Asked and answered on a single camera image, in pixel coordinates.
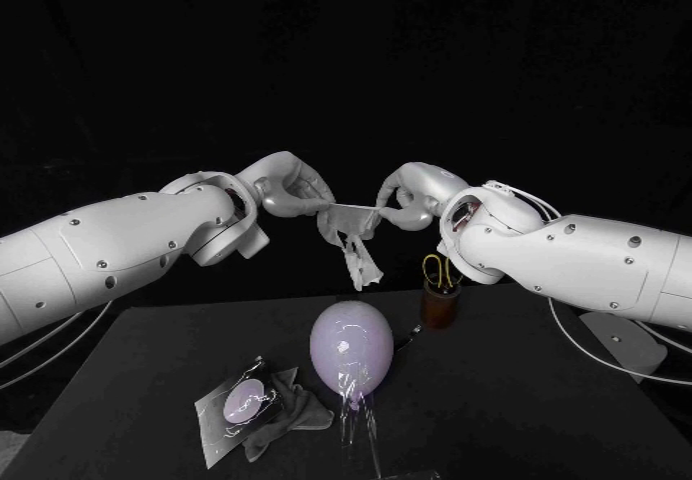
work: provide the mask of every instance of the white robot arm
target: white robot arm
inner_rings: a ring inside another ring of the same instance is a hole
[[[0,238],[0,345],[157,280],[182,254],[200,266],[267,246],[258,207],[280,217],[334,202],[310,166],[288,152],[238,175],[198,172],[160,192],[72,210]]]
[[[440,216],[438,251],[473,281],[492,285],[509,275],[584,310],[692,329],[691,237],[557,211],[559,218],[544,221],[515,192],[538,200],[532,195],[495,181],[450,195],[450,175],[405,164],[385,181],[378,206],[398,188],[405,208],[381,210],[395,225],[417,230]]]

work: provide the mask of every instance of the plastic bag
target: plastic bag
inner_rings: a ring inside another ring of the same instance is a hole
[[[206,468],[212,468],[284,409],[262,357],[195,402],[195,408]]]

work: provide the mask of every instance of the table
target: table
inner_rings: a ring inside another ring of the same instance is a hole
[[[420,297],[359,295],[396,338],[418,324]],[[314,320],[339,299],[127,310],[3,480],[340,478],[337,419],[324,431],[290,432],[255,463],[234,450],[208,470],[193,405],[262,355],[275,370],[300,367],[297,383],[339,411],[309,350]],[[571,309],[557,311],[613,361]],[[435,469],[443,479],[692,477],[692,448],[631,378],[574,348],[546,299],[518,285],[464,287],[453,326],[425,330],[395,356],[375,417],[384,476]]]

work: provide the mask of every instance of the scissors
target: scissors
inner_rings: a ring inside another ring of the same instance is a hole
[[[461,282],[461,276],[458,278],[458,282],[456,284],[451,283],[451,276],[450,276],[450,258],[444,258],[444,270],[443,270],[443,260],[438,255],[431,253],[424,259],[422,259],[422,274],[425,275],[425,279],[428,282],[434,285],[435,283],[428,277],[428,272],[425,270],[425,262],[428,261],[428,258],[434,258],[437,260],[437,264],[440,267],[438,274],[437,274],[437,288],[443,288],[444,293],[447,293],[447,290],[451,290],[454,288],[454,285],[458,285]]]

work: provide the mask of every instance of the cup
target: cup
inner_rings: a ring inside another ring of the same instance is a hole
[[[457,315],[458,294],[461,285],[458,278],[451,277],[453,288],[437,287],[437,274],[428,274],[430,280],[422,284],[421,318],[427,327],[443,329],[454,321]]]

